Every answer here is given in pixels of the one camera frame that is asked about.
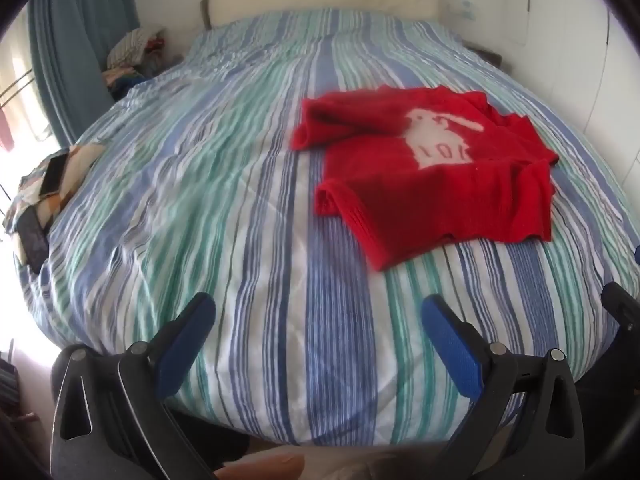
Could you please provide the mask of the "person's left hand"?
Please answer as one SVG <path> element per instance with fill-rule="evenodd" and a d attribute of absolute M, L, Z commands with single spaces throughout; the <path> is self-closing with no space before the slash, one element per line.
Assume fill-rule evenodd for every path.
<path fill-rule="evenodd" d="M 219 480 L 296 480 L 305 465 L 303 454 L 276 454 L 228 463 L 214 476 Z"/>

